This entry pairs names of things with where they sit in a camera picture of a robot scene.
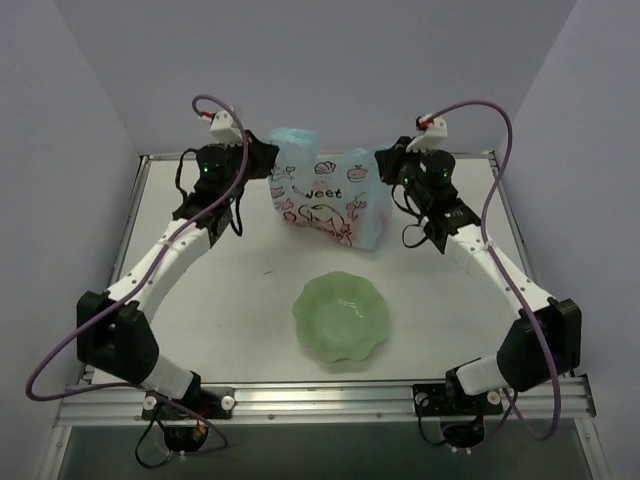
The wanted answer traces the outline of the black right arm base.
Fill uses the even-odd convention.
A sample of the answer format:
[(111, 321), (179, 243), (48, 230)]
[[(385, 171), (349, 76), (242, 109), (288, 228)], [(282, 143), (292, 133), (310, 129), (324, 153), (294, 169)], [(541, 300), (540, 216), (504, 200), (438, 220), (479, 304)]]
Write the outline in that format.
[[(419, 435), (427, 445), (471, 455), (490, 437), (486, 418), (503, 416), (505, 411), (497, 390), (469, 395), (456, 373), (457, 369), (453, 369), (447, 371), (441, 381), (414, 383), (411, 387), (413, 408)], [(427, 419), (439, 421), (438, 438), (426, 434), (424, 421)]]

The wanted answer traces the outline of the blue printed plastic bag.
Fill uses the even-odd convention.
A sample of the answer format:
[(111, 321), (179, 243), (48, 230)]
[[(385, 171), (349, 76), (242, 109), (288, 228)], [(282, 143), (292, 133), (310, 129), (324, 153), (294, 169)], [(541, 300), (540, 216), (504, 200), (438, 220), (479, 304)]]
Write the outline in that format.
[(283, 220), (315, 228), (347, 247), (377, 247), (392, 216), (392, 201), (372, 151), (357, 148), (324, 156), (315, 132), (291, 128), (272, 130), (268, 141), (279, 148), (268, 181)]

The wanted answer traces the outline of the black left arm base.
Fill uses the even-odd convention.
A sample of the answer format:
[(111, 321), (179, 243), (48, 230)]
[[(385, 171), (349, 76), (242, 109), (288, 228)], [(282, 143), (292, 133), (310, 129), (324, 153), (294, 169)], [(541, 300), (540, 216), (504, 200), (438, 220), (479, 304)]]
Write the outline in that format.
[(230, 420), (235, 406), (232, 390), (214, 393), (201, 387), (181, 400), (151, 391), (145, 393), (143, 400), (150, 426), (160, 428), (168, 456), (183, 459), (222, 452), (230, 447), (228, 436), (214, 421)]

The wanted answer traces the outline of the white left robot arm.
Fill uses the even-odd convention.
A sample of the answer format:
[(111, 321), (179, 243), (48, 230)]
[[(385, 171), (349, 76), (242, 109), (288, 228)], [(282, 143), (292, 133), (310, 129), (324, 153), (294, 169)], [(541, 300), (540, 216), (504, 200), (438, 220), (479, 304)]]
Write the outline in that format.
[(255, 138), (247, 146), (211, 144), (195, 150), (199, 177), (160, 239), (116, 283), (102, 293), (88, 291), (78, 301), (81, 362), (160, 393), (179, 419), (200, 411), (200, 377), (161, 354), (151, 322), (182, 275), (230, 225), (246, 183), (267, 178), (278, 153), (278, 147)]

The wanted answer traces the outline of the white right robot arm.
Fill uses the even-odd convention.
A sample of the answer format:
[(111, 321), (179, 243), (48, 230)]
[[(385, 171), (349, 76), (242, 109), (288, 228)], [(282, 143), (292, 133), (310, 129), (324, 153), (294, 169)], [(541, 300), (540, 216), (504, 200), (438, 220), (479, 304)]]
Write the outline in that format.
[(486, 221), (459, 196), (452, 183), (452, 154), (409, 150), (399, 138), (374, 157), (381, 181), (400, 187), (414, 205), (427, 241), (461, 267), (513, 323), (493, 355), (452, 371), (444, 400), (455, 412), (469, 411), (480, 394), (510, 388), (526, 392), (576, 369), (581, 360), (582, 312), (571, 299), (558, 300), (538, 286), (493, 241)]

